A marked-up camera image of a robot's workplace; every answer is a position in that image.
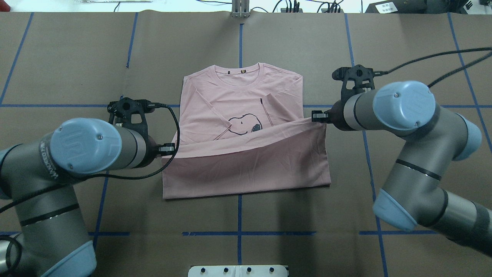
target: sticker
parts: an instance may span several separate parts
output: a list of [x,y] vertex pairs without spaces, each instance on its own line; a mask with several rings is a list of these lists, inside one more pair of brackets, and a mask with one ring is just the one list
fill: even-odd
[[376,9],[379,13],[390,13],[390,12],[398,11],[397,7],[395,6],[395,4],[393,4],[393,2],[376,5]]

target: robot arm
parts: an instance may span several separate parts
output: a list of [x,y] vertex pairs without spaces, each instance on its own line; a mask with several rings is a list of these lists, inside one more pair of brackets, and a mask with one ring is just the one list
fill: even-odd
[[125,98],[108,106],[119,119],[116,126],[99,119],[75,118],[37,141],[0,151],[3,199],[18,201],[57,188],[15,207],[22,228],[15,239],[22,246],[22,255],[11,242],[2,241],[0,276],[11,272],[15,263],[15,273],[22,276],[85,277],[94,271],[94,249],[72,185],[99,171],[143,167],[158,155],[174,153],[173,145],[156,145],[148,137],[145,117],[145,126],[128,128],[133,127],[131,114],[153,110],[142,106]]
[[342,94],[331,110],[315,111],[312,118],[344,131],[386,130],[406,141],[374,213],[401,230],[420,224],[492,257],[492,211],[438,186],[452,160],[478,149],[478,127],[439,106],[423,83],[397,82],[379,90],[370,90],[372,80],[366,84],[369,91],[355,91],[344,101]]

